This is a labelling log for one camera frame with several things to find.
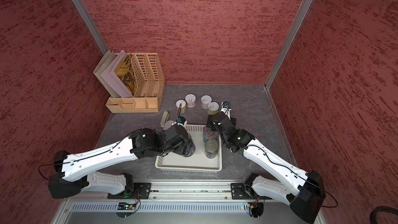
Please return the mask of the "dark navy red can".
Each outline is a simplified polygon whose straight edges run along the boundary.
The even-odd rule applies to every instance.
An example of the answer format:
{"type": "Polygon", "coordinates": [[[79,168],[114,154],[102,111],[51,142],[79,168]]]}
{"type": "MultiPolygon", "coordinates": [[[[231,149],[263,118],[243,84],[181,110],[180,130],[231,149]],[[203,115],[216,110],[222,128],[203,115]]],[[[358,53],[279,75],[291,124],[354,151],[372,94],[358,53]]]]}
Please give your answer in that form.
{"type": "Polygon", "coordinates": [[[204,153],[208,159],[213,159],[217,156],[219,150],[219,143],[215,139],[208,139],[204,143],[204,153]]]}

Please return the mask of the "light blue corn can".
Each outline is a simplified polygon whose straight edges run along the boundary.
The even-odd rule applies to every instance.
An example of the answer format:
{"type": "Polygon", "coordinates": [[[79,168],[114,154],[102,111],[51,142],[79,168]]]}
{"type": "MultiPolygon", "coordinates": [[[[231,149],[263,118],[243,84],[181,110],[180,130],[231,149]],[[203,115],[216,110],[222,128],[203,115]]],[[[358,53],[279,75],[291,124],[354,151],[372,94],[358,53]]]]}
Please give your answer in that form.
{"type": "Polygon", "coordinates": [[[204,143],[209,139],[217,140],[219,133],[217,131],[212,131],[211,128],[204,127],[203,129],[203,141],[204,143]]]}

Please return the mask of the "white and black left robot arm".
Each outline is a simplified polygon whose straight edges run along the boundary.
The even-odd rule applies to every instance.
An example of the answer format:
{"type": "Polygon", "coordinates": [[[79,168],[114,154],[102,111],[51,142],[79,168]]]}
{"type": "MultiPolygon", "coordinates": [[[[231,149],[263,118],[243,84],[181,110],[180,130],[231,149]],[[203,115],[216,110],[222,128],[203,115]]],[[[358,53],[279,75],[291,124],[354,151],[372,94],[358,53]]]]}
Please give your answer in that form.
{"type": "Polygon", "coordinates": [[[58,151],[48,189],[54,199],[69,198],[81,192],[106,192],[121,198],[134,190],[132,175],[104,174],[101,169],[169,153],[189,157],[194,151],[193,140],[182,125],[175,124],[161,132],[138,129],[120,141],[95,150],[77,154],[58,151]]]}

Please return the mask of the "dark blue silver-top can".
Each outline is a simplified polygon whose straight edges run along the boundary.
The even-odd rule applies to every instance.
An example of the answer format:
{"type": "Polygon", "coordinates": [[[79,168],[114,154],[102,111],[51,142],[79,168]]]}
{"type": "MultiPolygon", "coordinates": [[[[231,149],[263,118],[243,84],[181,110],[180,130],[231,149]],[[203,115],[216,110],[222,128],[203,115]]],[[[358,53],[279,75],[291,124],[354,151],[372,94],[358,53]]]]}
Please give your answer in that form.
{"type": "Polygon", "coordinates": [[[184,142],[184,147],[183,147],[183,151],[182,151],[182,156],[183,157],[190,157],[195,153],[195,144],[192,140],[192,138],[188,138],[185,142],[184,142]]]}

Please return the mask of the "yellow can with white lid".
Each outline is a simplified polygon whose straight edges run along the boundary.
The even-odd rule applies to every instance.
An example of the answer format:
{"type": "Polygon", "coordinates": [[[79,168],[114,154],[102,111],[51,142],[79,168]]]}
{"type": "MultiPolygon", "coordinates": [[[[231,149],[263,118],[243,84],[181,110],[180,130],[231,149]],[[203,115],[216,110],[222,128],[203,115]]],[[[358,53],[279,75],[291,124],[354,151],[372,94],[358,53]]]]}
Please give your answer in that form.
{"type": "Polygon", "coordinates": [[[168,120],[165,124],[164,124],[164,130],[169,129],[171,126],[175,125],[177,122],[174,120],[168,120]]]}

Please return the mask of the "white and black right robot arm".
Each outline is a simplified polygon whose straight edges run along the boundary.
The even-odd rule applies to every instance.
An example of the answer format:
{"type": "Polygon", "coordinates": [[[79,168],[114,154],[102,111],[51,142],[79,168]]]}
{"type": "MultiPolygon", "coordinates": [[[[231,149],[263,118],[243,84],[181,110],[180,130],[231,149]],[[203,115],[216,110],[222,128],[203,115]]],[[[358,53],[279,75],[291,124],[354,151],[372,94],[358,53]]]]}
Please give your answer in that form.
{"type": "Polygon", "coordinates": [[[297,217],[306,223],[315,222],[326,197],[322,176],[295,167],[266,148],[254,135],[236,128],[236,121],[225,113],[208,116],[207,127],[217,131],[223,145],[231,152],[255,162],[281,185],[271,186],[265,178],[256,176],[251,187],[258,196],[266,196],[289,205],[297,217]]]}

